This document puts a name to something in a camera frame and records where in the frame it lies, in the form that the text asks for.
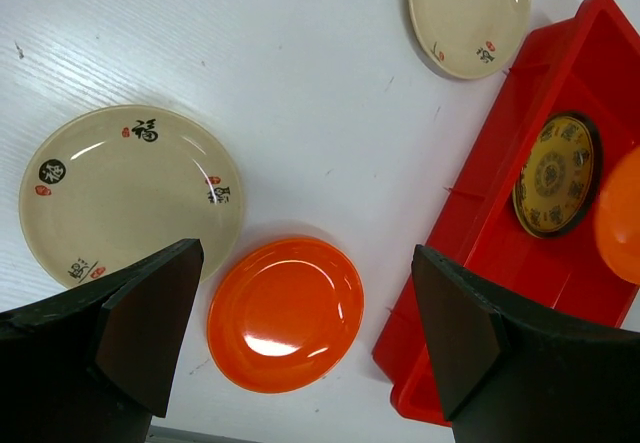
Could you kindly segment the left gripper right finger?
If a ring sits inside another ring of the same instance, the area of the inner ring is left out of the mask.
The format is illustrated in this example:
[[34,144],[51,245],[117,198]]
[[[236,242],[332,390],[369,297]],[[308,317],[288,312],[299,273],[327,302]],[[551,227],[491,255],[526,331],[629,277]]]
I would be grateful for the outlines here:
[[412,278],[456,441],[638,441],[638,333],[545,307],[428,246]]

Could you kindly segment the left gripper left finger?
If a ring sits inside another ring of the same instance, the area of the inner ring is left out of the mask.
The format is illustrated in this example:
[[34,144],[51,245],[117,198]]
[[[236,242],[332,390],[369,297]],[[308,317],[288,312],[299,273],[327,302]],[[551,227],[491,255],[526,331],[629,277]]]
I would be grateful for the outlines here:
[[167,413],[203,262],[183,239],[3,312],[2,441],[144,441]]

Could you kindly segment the orange plate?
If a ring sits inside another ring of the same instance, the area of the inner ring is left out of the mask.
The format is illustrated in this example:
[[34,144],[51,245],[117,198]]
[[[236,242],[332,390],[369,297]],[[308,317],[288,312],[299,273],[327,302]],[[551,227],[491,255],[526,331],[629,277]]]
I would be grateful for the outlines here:
[[335,246],[295,237],[266,244],[222,279],[207,316],[220,372],[257,393],[298,390],[349,351],[365,308],[356,266]]
[[615,165],[598,198],[594,218],[600,257],[619,278],[639,285],[639,147]]

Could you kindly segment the yellow patterned plate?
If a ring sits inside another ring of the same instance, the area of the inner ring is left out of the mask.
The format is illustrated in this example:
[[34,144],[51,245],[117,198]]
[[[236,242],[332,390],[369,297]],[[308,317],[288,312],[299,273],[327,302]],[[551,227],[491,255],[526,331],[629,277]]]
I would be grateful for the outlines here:
[[512,190],[516,216],[536,238],[557,238],[586,218],[603,172],[603,145],[584,113],[552,115],[536,137]]

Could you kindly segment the red plastic bin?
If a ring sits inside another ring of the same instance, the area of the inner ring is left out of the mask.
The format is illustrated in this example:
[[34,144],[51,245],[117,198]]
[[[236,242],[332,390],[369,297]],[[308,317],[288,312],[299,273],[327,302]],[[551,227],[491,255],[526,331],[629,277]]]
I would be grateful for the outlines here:
[[525,39],[427,243],[526,298],[616,327],[637,287],[602,261],[592,217],[540,239],[512,203],[536,136],[562,112],[595,125],[604,173],[639,142],[639,36],[614,0],[584,0],[574,17]]

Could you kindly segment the beige plate with characters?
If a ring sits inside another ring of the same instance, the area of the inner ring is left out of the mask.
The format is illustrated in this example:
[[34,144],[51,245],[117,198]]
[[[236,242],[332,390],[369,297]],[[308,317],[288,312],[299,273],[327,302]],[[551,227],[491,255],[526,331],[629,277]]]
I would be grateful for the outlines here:
[[102,108],[59,128],[33,154],[19,192],[26,244],[67,288],[185,238],[201,243],[209,278],[237,242],[244,206],[222,143],[187,117],[143,105]]

